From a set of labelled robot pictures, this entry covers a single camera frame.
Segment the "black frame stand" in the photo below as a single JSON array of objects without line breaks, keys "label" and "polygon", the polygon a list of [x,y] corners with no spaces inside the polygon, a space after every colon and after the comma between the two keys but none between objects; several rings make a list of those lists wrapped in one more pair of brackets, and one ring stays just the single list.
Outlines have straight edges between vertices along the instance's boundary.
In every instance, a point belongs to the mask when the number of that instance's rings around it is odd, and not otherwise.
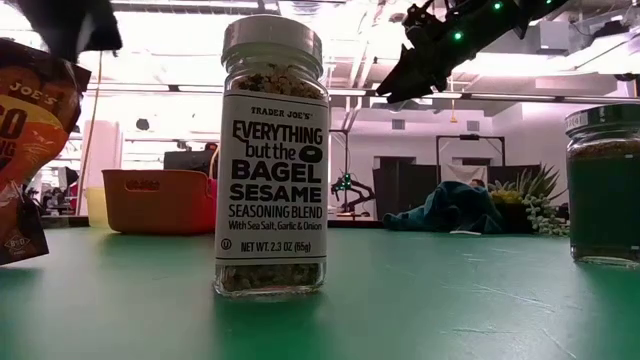
[{"label": "black frame stand", "polygon": [[435,147],[436,147],[436,166],[440,166],[440,141],[442,139],[457,139],[461,141],[480,141],[486,140],[490,145],[492,140],[497,140],[501,143],[501,148],[498,150],[495,148],[501,156],[501,165],[506,166],[506,139],[504,136],[484,136],[478,134],[460,134],[460,135],[436,135]]}]

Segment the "orange plastic bin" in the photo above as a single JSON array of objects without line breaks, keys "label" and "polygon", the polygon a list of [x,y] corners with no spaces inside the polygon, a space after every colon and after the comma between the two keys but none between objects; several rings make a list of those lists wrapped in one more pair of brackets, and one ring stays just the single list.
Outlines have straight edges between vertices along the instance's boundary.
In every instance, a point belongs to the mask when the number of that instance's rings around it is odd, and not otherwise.
[{"label": "orange plastic bin", "polygon": [[124,234],[197,235],[213,232],[208,175],[188,170],[102,172],[109,227]]}]

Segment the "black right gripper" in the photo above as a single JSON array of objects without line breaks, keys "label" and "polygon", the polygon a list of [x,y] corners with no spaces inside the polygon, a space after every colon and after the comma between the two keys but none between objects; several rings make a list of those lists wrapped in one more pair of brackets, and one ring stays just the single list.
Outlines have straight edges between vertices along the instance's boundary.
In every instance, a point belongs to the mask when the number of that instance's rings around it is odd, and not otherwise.
[{"label": "black right gripper", "polygon": [[398,63],[376,88],[390,104],[421,99],[445,83],[453,66],[443,50],[453,28],[453,0],[425,0],[412,4],[403,20],[411,48],[402,47]]}]

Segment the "dark backdrop panel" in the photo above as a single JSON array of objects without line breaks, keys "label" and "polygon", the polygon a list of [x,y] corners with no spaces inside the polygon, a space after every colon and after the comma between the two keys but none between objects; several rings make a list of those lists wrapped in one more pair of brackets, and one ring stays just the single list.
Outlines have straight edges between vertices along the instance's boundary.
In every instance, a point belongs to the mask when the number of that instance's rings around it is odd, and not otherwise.
[{"label": "dark backdrop panel", "polygon": [[461,158],[461,164],[417,164],[415,157],[375,157],[373,187],[375,213],[381,220],[387,213],[400,213],[423,205],[428,195],[441,181],[470,184],[481,180],[485,185],[499,181],[515,183],[518,175],[527,170],[536,174],[537,165],[491,166],[489,158]]}]

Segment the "green-lidded spice jar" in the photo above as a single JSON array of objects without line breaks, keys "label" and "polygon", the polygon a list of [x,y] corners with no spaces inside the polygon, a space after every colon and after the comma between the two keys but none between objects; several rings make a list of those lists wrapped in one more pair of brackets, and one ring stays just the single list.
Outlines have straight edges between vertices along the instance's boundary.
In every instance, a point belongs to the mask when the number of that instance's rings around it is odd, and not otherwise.
[{"label": "green-lidded spice jar", "polygon": [[565,119],[571,256],[640,265],[640,104],[611,104]]}]

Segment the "potted succulent plant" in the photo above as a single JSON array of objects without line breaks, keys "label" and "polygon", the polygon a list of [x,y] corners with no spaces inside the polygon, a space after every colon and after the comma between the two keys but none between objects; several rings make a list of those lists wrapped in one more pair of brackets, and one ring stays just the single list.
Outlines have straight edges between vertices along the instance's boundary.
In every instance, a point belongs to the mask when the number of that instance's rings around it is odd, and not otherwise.
[{"label": "potted succulent plant", "polygon": [[539,234],[568,237],[569,221],[562,218],[552,201],[565,193],[555,193],[559,171],[542,165],[539,170],[524,169],[513,182],[495,180],[489,184],[490,197],[509,234]]}]

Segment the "black monitor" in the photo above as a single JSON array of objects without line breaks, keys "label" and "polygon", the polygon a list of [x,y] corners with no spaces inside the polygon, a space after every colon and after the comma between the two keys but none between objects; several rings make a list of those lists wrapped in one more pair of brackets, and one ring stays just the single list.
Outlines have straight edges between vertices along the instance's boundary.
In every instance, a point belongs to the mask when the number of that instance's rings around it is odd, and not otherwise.
[{"label": "black monitor", "polygon": [[163,169],[196,171],[215,178],[217,165],[216,162],[212,165],[213,156],[212,150],[165,152]]}]

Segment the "orange seasoning packet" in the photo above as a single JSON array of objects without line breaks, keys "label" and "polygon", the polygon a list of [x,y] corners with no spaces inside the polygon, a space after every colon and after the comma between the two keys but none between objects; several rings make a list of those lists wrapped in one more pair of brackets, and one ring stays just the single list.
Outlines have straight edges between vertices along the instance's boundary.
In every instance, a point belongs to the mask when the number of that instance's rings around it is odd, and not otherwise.
[{"label": "orange seasoning packet", "polygon": [[49,253],[27,186],[60,154],[91,72],[0,38],[0,266]]}]

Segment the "bagel seasoning glass jar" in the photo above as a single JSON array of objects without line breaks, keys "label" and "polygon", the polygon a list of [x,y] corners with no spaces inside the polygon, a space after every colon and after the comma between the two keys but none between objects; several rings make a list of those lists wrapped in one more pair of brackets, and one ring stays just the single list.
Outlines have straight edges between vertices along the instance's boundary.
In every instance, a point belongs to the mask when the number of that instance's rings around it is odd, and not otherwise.
[{"label": "bagel seasoning glass jar", "polygon": [[276,15],[225,30],[216,292],[308,293],[327,268],[329,95],[320,37]]}]

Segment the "teal cloth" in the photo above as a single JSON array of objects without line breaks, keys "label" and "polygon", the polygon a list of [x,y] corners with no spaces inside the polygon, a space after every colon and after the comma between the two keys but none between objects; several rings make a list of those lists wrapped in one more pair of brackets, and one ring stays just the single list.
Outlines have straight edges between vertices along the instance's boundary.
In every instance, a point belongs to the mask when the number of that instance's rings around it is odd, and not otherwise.
[{"label": "teal cloth", "polygon": [[488,190],[457,181],[441,182],[422,205],[397,214],[387,213],[382,223],[395,231],[501,234],[506,230]]}]

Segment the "green table mat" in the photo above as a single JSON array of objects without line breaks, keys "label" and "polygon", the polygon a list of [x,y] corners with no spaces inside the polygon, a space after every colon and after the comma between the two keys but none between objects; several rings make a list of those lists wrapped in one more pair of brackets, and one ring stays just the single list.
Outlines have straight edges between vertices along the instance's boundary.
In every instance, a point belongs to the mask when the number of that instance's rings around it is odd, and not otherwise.
[{"label": "green table mat", "polygon": [[319,293],[236,299],[208,236],[47,238],[0,267],[0,360],[640,360],[640,271],[562,239],[334,229]]}]

